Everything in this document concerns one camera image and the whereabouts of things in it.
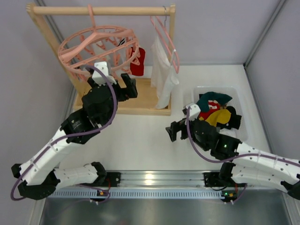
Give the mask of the pink round clip hanger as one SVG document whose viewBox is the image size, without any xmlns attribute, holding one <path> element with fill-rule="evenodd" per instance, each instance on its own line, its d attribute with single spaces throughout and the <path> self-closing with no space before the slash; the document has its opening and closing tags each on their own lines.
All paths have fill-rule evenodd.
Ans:
<svg viewBox="0 0 300 225">
<path fill-rule="evenodd" d="M 89 75 L 83 66 L 98 62 L 109 63 L 114 77 L 119 71 L 132 74 L 130 66 L 141 64 L 139 41 L 133 30 L 114 25 L 97 26 L 91 5 L 88 12 L 92 26 L 67 37 L 58 48 L 62 65 L 72 75 L 85 80 Z"/>
</svg>

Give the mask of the dark green christmas sock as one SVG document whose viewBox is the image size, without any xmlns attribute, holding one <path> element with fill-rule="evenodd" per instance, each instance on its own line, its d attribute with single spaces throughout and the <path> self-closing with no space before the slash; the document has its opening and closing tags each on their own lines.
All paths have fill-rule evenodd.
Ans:
<svg viewBox="0 0 300 225">
<path fill-rule="evenodd" d="M 210 110 L 209 101 L 217 101 L 221 106 L 223 106 L 231 100 L 232 97 L 227 94 L 209 91 L 202 94 L 196 104 L 200 107 L 202 112 L 208 112 Z"/>
</svg>

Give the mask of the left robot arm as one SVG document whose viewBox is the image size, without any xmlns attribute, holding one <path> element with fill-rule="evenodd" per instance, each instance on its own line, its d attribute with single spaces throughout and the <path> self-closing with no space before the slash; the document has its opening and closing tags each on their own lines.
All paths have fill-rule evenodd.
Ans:
<svg viewBox="0 0 300 225">
<path fill-rule="evenodd" d="M 95 79 L 88 79 L 91 89 L 82 97 L 82 108 L 63 121 L 54 137 L 34 157 L 11 167 L 17 179 L 11 191 L 13 201 L 41 200 L 60 188 L 99 187 L 105 182 L 107 172 L 100 162 L 76 169 L 57 169 L 56 166 L 111 124 L 119 102 L 138 96 L 135 79 L 128 74 L 121 74 L 121 78 L 126 85 L 124 88 L 117 81 L 99 85 Z"/>
</svg>

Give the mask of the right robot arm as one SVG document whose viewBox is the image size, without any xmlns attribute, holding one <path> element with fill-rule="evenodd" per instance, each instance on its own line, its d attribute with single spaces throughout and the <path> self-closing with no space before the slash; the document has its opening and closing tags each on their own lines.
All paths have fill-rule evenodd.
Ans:
<svg viewBox="0 0 300 225">
<path fill-rule="evenodd" d="M 204 160 L 221 164 L 218 181 L 223 186 L 248 184 L 275 188 L 294 199 L 300 198 L 300 162 L 287 159 L 251 147 L 241 140 L 221 134 L 214 126 L 203 120 L 172 122 L 166 127 L 172 142 L 177 133 L 181 139 L 189 139 L 192 147 L 208 151 L 208 159 L 198 150 Z"/>
</svg>

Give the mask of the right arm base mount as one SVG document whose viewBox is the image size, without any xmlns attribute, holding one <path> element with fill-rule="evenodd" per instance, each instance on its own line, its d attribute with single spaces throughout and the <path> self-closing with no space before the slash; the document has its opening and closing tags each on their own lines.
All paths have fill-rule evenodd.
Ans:
<svg viewBox="0 0 300 225">
<path fill-rule="evenodd" d="M 223 180 L 219 178 L 219 172 L 205 172 L 204 186 L 221 193 L 221 201 L 234 204 L 246 188 L 245 183 L 236 183 L 232 179 Z"/>
</svg>

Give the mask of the black sock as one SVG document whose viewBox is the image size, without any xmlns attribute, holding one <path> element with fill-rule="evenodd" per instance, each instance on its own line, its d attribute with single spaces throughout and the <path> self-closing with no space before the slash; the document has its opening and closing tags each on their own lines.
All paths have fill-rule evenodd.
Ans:
<svg viewBox="0 0 300 225">
<path fill-rule="evenodd" d="M 226 109 L 231 113 L 229 121 L 226 124 L 218 124 L 217 126 L 221 129 L 239 129 L 242 116 L 236 113 L 236 109 L 233 106 L 228 106 Z"/>
</svg>

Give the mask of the yellow sock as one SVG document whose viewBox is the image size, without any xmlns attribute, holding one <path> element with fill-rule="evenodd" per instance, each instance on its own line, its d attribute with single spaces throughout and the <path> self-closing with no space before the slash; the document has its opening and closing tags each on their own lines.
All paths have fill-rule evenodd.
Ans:
<svg viewBox="0 0 300 225">
<path fill-rule="evenodd" d="M 218 123 L 220 124 L 227 124 L 231 118 L 231 113 L 227 109 L 222 109 L 213 112 L 207 119 L 206 122 L 208 122 L 211 126 L 216 127 Z"/>
</svg>

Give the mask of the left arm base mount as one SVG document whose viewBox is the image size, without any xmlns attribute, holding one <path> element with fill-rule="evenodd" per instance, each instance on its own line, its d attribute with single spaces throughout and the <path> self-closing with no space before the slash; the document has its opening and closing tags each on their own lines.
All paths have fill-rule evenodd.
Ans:
<svg viewBox="0 0 300 225">
<path fill-rule="evenodd" d="M 104 182 L 98 187 L 97 197 L 108 197 L 111 188 L 116 188 L 120 184 L 120 172 L 108 172 Z"/>
</svg>

